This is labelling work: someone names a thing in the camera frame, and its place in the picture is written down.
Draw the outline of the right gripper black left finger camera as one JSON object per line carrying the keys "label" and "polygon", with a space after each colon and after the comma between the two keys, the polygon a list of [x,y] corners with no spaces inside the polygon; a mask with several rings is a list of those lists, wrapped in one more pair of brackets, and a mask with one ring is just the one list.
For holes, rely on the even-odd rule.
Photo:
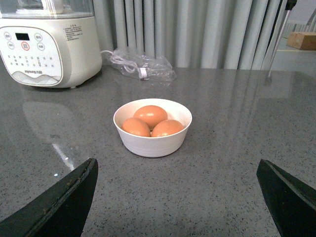
{"label": "right gripper black left finger camera", "polygon": [[79,237],[89,214],[98,177],[90,158],[0,223],[2,237]]}

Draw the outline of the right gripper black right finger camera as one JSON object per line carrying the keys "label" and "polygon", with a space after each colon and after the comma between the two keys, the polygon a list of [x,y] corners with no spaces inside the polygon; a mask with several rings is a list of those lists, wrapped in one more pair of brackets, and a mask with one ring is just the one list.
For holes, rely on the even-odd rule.
{"label": "right gripper black right finger camera", "polygon": [[268,160],[260,160],[257,179],[282,237],[316,235],[316,190]]}

